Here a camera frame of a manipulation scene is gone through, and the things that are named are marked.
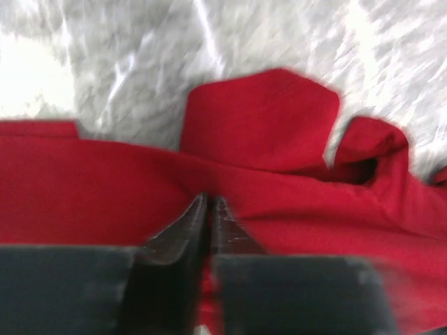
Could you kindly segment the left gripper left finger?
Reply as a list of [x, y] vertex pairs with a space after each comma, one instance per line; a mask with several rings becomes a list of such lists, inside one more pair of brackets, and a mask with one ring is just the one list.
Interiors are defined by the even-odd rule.
[[2, 334], [192, 334], [207, 196], [143, 246], [1, 246]]

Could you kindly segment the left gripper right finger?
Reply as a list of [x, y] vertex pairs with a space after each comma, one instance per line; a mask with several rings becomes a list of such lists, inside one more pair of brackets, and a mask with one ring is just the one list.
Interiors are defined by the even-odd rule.
[[212, 272], [225, 334], [396, 334], [379, 273], [362, 258], [272, 255], [213, 208]]

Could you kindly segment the red t shirt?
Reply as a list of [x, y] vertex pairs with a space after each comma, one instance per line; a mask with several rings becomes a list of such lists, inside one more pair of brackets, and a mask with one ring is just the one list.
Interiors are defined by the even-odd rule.
[[1, 124], [1, 246], [143, 246], [207, 196], [195, 326], [221, 324], [214, 203], [272, 255], [371, 263], [396, 334], [446, 325], [446, 168], [409, 171], [403, 132], [356, 117], [328, 167], [339, 96], [289, 70], [204, 84], [188, 97], [179, 151], [87, 140], [72, 122]]

